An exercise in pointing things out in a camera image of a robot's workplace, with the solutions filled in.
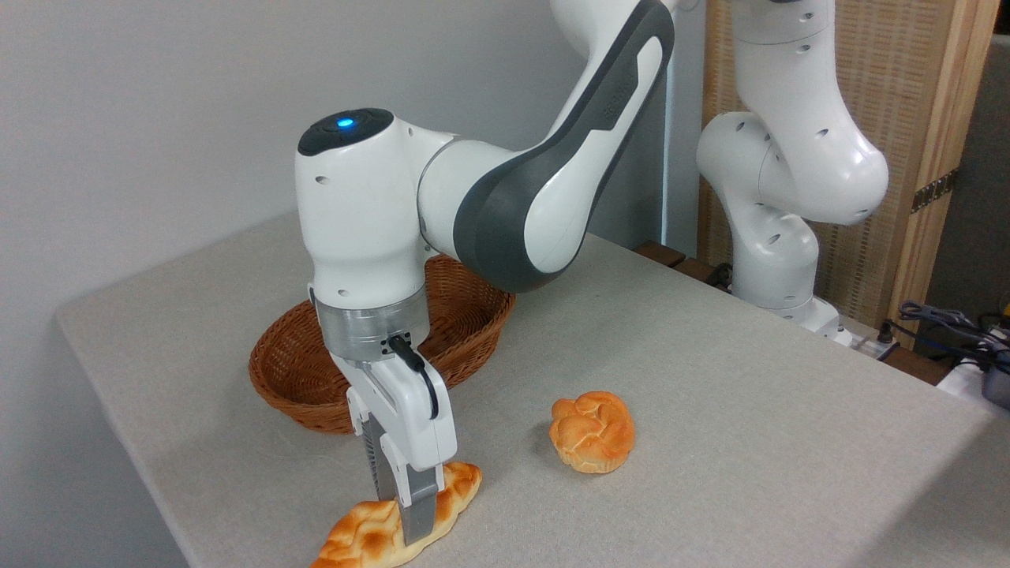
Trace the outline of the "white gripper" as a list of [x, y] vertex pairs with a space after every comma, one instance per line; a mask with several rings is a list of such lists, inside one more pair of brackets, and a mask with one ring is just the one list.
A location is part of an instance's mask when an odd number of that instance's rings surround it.
[[[365, 444], [378, 500], [398, 500], [405, 546], [434, 528], [443, 463], [457, 453], [450, 397], [440, 374], [415, 351], [381, 361], [351, 361], [331, 354], [349, 381], [354, 434]], [[403, 459], [391, 466], [381, 446], [388, 434]]]

